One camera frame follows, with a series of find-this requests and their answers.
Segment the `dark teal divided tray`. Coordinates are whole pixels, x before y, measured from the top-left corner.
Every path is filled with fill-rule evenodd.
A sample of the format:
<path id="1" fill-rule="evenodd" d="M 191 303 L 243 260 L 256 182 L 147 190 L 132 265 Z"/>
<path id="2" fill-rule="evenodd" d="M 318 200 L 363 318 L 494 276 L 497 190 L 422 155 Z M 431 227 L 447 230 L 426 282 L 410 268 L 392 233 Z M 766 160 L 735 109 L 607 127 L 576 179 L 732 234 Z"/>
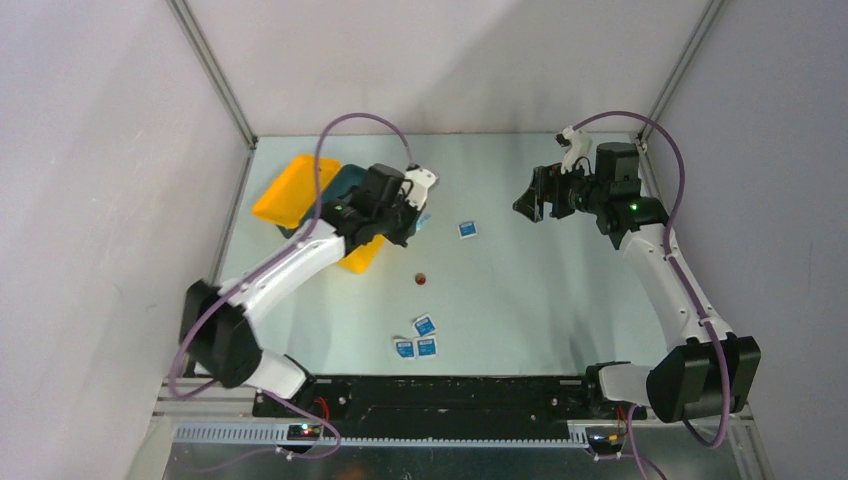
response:
<path id="1" fill-rule="evenodd" d="M 321 204 L 351 195 L 361 185 L 365 175 L 366 169 L 363 167 L 353 164 L 343 165 L 328 185 L 322 188 Z M 300 216 L 294 225 L 292 227 L 278 225 L 278 230 L 286 239 L 291 238 L 299 228 L 314 217 L 314 209 L 317 205 L 317 202 L 313 202 L 307 209 L 296 208 L 295 213 L 299 213 Z"/>

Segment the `yellow medicine kit box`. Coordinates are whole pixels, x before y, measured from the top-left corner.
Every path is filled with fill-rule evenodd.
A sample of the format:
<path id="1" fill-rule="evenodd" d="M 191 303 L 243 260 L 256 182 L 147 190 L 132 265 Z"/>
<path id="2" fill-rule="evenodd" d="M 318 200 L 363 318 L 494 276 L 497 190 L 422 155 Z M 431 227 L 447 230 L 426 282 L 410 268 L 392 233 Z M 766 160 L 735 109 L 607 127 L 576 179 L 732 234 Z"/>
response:
<path id="1" fill-rule="evenodd" d="M 319 183 L 322 188 L 345 165 L 340 161 L 321 157 L 319 160 Z M 253 205 L 252 213 L 265 222 L 292 227 L 300 216 L 298 207 L 307 209 L 315 202 L 314 158 L 304 154 L 296 156 L 282 173 L 271 182 L 269 188 Z M 337 264 L 355 274 L 363 274 L 378 255 L 385 238 L 376 236 L 364 246 L 357 247 Z"/>

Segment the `teal tube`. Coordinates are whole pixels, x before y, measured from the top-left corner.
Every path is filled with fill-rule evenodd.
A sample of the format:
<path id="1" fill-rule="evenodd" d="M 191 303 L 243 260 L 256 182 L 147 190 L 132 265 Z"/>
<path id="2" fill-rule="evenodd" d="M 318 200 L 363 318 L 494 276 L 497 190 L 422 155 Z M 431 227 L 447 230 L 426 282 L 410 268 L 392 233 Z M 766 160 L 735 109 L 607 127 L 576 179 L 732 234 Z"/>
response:
<path id="1" fill-rule="evenodd" d="M 421 213 L 417 217 L 417 220 L 416 220 L 416 223 L 415 223 L 415 232 L 416 233 L 420 232 L 425 227 L 425 225 L 427 224 L 427 222 L 429 221 L 430 218 L 431 218 L 431 215 L 429 213 Z"/>

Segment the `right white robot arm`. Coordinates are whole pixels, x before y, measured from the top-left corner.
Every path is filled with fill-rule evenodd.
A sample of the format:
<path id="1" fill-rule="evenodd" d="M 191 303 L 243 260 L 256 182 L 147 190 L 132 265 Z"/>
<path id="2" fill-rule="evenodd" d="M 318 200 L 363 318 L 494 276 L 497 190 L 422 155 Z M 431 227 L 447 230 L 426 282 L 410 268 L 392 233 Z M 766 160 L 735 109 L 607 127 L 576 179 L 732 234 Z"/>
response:
<path id="1" fill-rule="evenodd" d="M 595 168 L 534 168 L 513 209 L 534 223 L 581 212 L 594 216 L 635 271 L 659 320 L 667 355 L 654 367 L 596 364 L 581 392 L 585 411 L 606 418 L 621 403 L 649 407 L 665 423 L 735 414 L 748 398 L 761 360 L 751 336 L 740 337 L 717 313 L 691 271 L 661 201 L 642 193 L 633 144 L 606 142 Z"/>

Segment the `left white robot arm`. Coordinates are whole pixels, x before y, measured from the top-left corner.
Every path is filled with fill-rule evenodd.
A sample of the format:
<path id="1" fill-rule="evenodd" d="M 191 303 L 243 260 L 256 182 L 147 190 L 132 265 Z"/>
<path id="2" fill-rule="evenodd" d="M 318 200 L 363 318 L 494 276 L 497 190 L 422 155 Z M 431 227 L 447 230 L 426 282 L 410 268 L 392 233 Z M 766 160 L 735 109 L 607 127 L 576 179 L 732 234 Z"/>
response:
<path id="1" fill-rule="evenodd" d="M 316 403 L 308 371 L 264 349 L 258 327 L 282 299 L 376 237 L 407 246 L 438 181 L 418 165 L 400 172 L 374 164 L 358 185 L 316 205 L 312 218 L 264 263 L 222 285 L 196 281 L 186 291 L 180 353 L 224 388 L 268 391 L 290 415 L 308 414 Z"/>

